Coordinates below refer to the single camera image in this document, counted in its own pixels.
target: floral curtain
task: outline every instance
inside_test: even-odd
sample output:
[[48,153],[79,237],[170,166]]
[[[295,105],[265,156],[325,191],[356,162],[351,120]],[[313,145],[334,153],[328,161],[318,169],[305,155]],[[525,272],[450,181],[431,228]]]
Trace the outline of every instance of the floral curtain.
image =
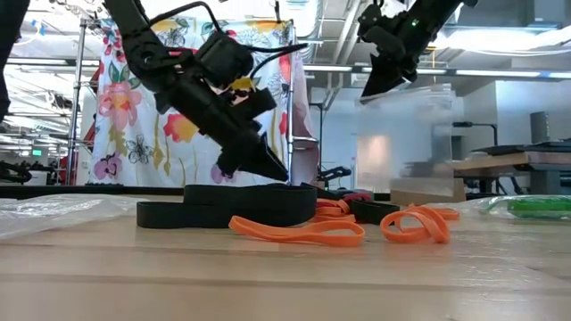
[[[237,42],[260,47],[287,45],[291,24],[274,21],[220,21],[220,26]],[[223,177],[216,166],[219,146],[174,109],[160,115],[153,94],[129,70],[121,37],[112,21],[103,22],[105,38],[100,63],[98,110],[95,119],[95,148],[90,182],[138,186],[258,185],[272,181],[239,172]],[[166,46],[196,50],[214,32],[211,22],[175,18],[157,23],[153,30]],[[255,64],[268,56],[254,53]],[[295,57],[296,64],[300,58]],[[290,84],[290,56],[264,66],[252,82],[268,87],[277,108],[257,120],[268,133],[269,147],[284,161],[286,155],[287,100]],[[248,81],[237,81],[234,89]]]

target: black cord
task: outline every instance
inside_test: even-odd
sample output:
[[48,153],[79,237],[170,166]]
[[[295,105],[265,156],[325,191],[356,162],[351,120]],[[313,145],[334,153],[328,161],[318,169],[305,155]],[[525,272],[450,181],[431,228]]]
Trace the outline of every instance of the black cord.
[[208,15],[211,16],[211,20],[212,20],[212,24],[214,25],[214,28],[218,31],[218,32],[222,32],[222,28],[220,27],[220,25],[218,24],[218,21],[216,20],[216,18],[214,17],[214,13],[212,12],[211,8],[209,5],[207,5],[205,2],[203,1],[196,1],[193,2],[191,4],[185,4],[183,6],[179,6],[179,8],[176,9],[172,9],[168,12],[165,13],[161,13],[158,16],[152,18],[149,20],[149,27],[151,27],[152,25],[154,25],[157,22],[163,21],[165,19],[168,19],[174,15],[177,15],[181,12],[185,12],[186,10],[190,10],[193,8],[196,8],[198,6],[202,6],[204,7],[204,9],[206,9],[206,11],[208,12]]
[[256,66],[256,68],[254,68],[254,69],[252,70],[252,72],[250,73],[250,79],[253,79],[254,76],[256,75],[256,73],[257,73],[258,71],[260,71],[260,69],[261,69],[263,66],[265,66],[268,62],[271,62],[271,61],[273,61],[274,59],[277,59],[277,58],[279,58],[279,57],[281,57],[281,56],[283,56],[283,55],[291,54],[291,53],[293,53],[293,52],[296,52],[296,51],[298,51],[298,50],[300,50],[300,49],[305,48],[306,46],[307,46],[307,44],[290,45],[290,46],[286,47],[281,53],[272,54],[270,57],[268,57],[268,58],[264,59],[262,62],[260,62],[260,64],[258,64],[258,65]]
[[276,0],[275,4],[276,5],[274,6],[274,11],[276,12],[276,21],[277,21],[277,23],[280,23],[282,21],[282,19],[279,16],[279,1]]

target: ceiling light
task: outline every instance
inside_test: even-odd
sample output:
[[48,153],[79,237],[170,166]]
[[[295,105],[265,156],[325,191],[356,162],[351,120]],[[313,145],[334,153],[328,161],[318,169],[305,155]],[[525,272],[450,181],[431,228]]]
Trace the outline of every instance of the ceiling light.
[[323,40],[321,39],[298,39],[300,44],[313,44],[313,45],[323,45]]
[[571,79],[571,72],[550,72],[547,75],[549,78]]
[[539,77],[539,71],[512,71],[512,70],[456,70],[458,76],[485,76],[485,77]]
[[32,146],[0,145],[0,150],[5,150],[5,151],[31,151]]
[[443,75],[446,72],[447,72],[447,70],[417,69],[418,75],[438,76],[438,75]]
[[46,58],[8,58],[7,64],[24,64],[24,65],[67,65],[64,59],[46,59]]
[[81,62],[81,65],[99,67],[99,61],[98,60],[84,60]]
[[349,72],[353,69],[351,66],[332,66],[332,65],[306,65],[303,66],[305,71],[333,71],[333,72]]

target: black cable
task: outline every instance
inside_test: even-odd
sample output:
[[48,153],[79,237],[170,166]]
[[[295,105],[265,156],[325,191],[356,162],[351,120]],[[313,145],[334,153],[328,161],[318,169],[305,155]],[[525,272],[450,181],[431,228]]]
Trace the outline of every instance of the black cable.
[[276,5],[274,6],[274,12],[276,12],[276,21],[277,21],[277,23],[280,23],[282,21],[282,19],[279,16],[279,1],[276,0],[275,4]]
[[290,46],[288,46],[286,49],[284,49],[284,51],[282,51],[281,53],[272,54],[270,57],[268,57],[268,58],[264,59],[262,62],[260,62],[260,64],[258,64],[258,65],[256,66],[256,68],[254,68],[254,69],[252,70],[252,72],[250,73],[250,79],[253,79],[254,76],[256,75],[256,73],[257,73],[258,71],[260,71],[260,69],[261,69],[263,66],[265,66],[268,62],[271,62],[271,61],[273,61],[274,59],[277,59],[277,58],[279,58],[279,57],[281,57],[281,56],[283,56],[283,55],[291,54],[291,53],[293,53],[293,52],[296,52],[296,51],[298,51],[298,50],[300,50],[300,49],[305,48],[306,46],[307,46],[307,44],[290,45]]
[[216,20],[216,18],[214,17],[214,13],[212,12],[211,8],[209,5],[207,5],[205,2],[203,1],[196,1],[193,2],[191,4],[185,4],[183,6],[179,6],[179,8],[176,9],[172,9],[168,12],[165,13],[161,13],[158,16],[152,18],[149,20],[149,27],[151,27],[152,25],[154,25],[157,22],[163,21],[165,19],[168,19],[174,15],[177,15],[181,12],[185,12],[186,10],[190,10],[193,8],[196,8],[198,6],[202,6],[204,7],[204,9],[206,9],[206,11],[208,12],[208,15],[211,16],[211,20],[212,20],[212,24],[214,25],[214,28],[218,31],[218,32],[222,32],[222,28],[220,27],[220,25],[218,24],[218,21]]
[[149,17],[147,17],[145,14],[145,8],[143,8],[143,4],[141,4],[141,0],[135,0],[134,3],[135,3],[135,7],[139,10],[139,13],[143,17],[143,19],[145,19],[147,24],[149,24],[150,23]]
[[[222,30],[222,27],[218,24],[218,21],[216,20],[216,17],[214,16],[214,12],[212,12],[212,9],[210,8],[210,6],[207,5],[203,1],[196,1],[196,2],[193,2],[191,4],[186,4],[186,5],[180,6],[179,8],[170,10],[168,12],[161,13],[149,21],[149,26],[152,26],[152,25],[156,24],[157,22],[163,21],[163,20],[168,19],[168,18],[170,18],[176,14],[179,14],[179,13],[184,12],[186,10],[193,9],[195,7],[198,7],[198,6],[202,6],[206,9],[206,11],[208,12],[208,15],[211,17],[211,21],[212,21],[212,24],[214,25],[214,28],[218,32],[224,32]],[[280,53],[284,50],[287,50],[290,47],[290,45],[277,47],[277,48],[261,48],[261,47],[257,47],[254,45],[243,45],[243,46],[250,51],[259,52],[259,53],[268,53],[268,54]]]

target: plastic bag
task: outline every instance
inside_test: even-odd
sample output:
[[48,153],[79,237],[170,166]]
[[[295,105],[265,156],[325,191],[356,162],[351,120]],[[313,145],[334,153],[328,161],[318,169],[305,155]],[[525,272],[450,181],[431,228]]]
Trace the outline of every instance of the plastic bag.
[[359,100],[356,186],[452,196],[454,99],[450,85],[436,85]]
[[134,215],[132,197],[104,194],[59,194],[22,201],[0,199],[0,239],[94,220]]
[[496,218],[571,218],[571,196],[565,195],[497,196],[455,204],[433,204],[433,206],[447,207],[464,215],[476,212]]

